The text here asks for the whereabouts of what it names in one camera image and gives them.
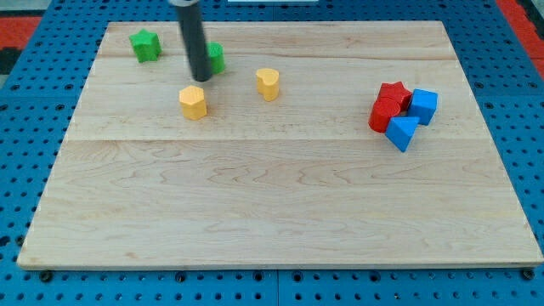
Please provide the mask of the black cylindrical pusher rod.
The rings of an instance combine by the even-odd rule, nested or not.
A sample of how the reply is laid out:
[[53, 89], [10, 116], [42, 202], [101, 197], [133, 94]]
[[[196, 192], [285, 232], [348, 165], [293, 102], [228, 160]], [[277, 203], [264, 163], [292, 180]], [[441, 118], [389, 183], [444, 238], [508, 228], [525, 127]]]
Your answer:
[[199, 0], [169, 0], [178, 16], [191, 75], [197, 82], [206, 82], [213, 73], [199, 2]]

